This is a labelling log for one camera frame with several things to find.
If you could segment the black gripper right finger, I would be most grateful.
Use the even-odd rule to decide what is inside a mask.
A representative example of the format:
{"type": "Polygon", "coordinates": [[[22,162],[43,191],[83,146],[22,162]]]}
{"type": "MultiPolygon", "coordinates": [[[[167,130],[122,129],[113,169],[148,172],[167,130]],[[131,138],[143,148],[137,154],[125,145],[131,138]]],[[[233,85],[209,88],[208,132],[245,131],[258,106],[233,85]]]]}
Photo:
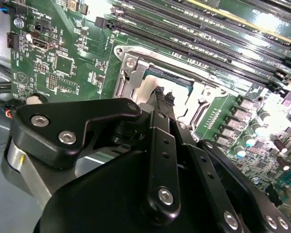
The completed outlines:
{"type": "Polygon", "coordinates": [[[172,123],[178,160],[187,167],[189,206],[209,216],[211,233],[291,233],[291,223],[209,140],[194,141],[188,127],[172,123]]]}

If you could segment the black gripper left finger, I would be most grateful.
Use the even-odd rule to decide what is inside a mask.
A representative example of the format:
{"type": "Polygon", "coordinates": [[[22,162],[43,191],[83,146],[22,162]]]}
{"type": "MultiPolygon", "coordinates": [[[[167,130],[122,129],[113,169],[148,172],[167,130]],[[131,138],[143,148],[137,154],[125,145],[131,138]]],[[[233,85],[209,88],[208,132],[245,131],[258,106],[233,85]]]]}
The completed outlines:
{"type": "Polygon", "coordinates": [[[145,157],[143,212],[154,220],[173,220],[180,212],[174,96],[162,86],[147,102],[126,98],[26,105],[13,116],[5,156],[38,204],[75,180],[80,158],[101,152],[145,157]]]}

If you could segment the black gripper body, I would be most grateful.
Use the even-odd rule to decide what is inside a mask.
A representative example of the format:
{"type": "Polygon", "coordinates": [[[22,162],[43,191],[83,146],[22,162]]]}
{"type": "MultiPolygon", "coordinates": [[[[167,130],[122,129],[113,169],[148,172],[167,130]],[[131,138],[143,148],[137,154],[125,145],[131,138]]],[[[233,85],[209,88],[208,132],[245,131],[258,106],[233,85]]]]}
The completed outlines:
{"type": "Polygon", "coordinates": [[[190,131],[152,126],[130,151],[61,187],[37,233],[216,233],[215,171],[190,131]]]}

